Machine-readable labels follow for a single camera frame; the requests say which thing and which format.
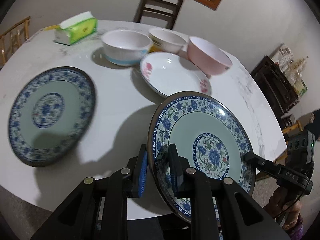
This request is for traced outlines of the blue floral plate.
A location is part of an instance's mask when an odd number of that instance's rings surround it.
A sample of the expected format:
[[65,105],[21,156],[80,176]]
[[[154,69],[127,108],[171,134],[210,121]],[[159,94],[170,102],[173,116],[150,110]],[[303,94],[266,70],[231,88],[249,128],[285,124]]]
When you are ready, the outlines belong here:
[[178,155],[209,178],[234,179],[252,194],[255,170],[242,157],[251,142],[235,115],[222,103],[199,92],[178,92],[156,109],[148,131],[148,161],[157,189],[169,208],[186,222],[191,220],[189,198],[176,198],[164,152],[175,144]]
[[45,167],[66,155],[86,132],[95,110],[92,79],[75,67],[40,73],[19,92],[8,120],[13,153],[31,167]]

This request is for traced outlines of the white plate pink flowers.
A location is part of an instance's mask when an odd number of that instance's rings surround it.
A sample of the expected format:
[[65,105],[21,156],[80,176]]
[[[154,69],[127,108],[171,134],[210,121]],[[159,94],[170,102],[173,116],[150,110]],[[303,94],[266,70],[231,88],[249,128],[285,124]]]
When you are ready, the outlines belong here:
[[148,54],[141,60],[139,68],[149,87],[164,98],[183,91],[206,95],[212,92],[204,72],[187,59],[172,53]]

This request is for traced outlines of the white bowl yellow print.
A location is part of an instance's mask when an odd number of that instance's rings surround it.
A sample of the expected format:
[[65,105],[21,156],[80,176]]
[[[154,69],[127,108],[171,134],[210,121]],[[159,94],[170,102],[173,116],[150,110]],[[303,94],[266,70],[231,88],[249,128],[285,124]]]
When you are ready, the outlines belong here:
[[149,38],[153,41],[150,52],[167,52],[177,54],[186,44],[186,40],[165,28],[149,29]]

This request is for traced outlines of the dark wooden shelf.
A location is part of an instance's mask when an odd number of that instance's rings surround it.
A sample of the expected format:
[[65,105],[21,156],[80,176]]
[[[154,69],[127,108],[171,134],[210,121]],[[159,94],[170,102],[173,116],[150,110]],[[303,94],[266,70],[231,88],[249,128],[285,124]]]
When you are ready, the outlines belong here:
[[277,119],[299,103],[299,97],[285,75],[270,57],[264,56],[251,76],[267,99]]

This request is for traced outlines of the packages on shelf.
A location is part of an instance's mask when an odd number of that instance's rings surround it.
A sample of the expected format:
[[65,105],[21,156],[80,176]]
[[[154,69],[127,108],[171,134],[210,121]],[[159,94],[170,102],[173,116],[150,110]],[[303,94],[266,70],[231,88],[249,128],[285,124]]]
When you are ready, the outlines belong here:
[[279,67],[285,75],[290,85],[294,88],[297,95],[301,98],[308,90],[302,76],[308,56],[294,59],[292,50],[282,43],[271,55],[271,60]]

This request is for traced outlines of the blue floral plate on table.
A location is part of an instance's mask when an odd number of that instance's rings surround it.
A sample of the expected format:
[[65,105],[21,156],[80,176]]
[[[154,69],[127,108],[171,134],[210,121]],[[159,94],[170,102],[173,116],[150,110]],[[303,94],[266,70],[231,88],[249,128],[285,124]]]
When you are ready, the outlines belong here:
[[31,167],[45,167],[66,155],[86,132],[95,110],[92,79],[75,67],[40,73],[19,92],[8,120],[13,153]]

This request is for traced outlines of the pink bowl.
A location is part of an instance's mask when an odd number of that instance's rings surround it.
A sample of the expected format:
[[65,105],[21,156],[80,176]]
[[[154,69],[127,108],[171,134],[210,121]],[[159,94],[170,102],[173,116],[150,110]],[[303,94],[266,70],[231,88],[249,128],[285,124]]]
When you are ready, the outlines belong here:
[[190,36],[188,59],[207,75],[220,75],[233,65],[231,59],[216,45],[196,36]]

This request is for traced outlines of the white bowl blue base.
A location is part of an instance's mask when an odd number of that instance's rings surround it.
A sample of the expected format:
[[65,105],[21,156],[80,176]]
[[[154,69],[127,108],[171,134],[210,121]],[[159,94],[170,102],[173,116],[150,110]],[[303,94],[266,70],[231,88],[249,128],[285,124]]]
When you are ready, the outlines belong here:
[[101,41],[106,59],[123,67],[139,64],[153,45],[151,38],[132,30],[108,31]]

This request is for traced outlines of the green tissue pack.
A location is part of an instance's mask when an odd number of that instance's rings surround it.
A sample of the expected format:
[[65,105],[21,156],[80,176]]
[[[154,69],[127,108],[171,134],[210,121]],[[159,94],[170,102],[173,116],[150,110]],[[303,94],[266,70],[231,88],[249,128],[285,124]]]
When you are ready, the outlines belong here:
[[90,11],[62,21],[54,31],[55,43],[71,46],[96,32],[98,20]]

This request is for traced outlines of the dark wooden chair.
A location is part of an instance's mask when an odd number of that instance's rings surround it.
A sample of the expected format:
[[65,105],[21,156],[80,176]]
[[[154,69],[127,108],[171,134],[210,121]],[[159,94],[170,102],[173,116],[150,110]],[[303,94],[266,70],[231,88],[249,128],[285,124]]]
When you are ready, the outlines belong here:
[[163,20],[165,28],[172,30],[184,0],[140,0],[133,21],[141,23],[143,17]]

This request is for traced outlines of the light wooden chair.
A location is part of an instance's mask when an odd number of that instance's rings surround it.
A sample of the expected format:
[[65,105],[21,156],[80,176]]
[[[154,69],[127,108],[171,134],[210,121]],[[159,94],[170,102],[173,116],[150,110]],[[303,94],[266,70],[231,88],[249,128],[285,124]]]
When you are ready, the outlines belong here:
[[17,22],[1,34],[1,67],[3,67],[14,52],[29,40],[30,16]]

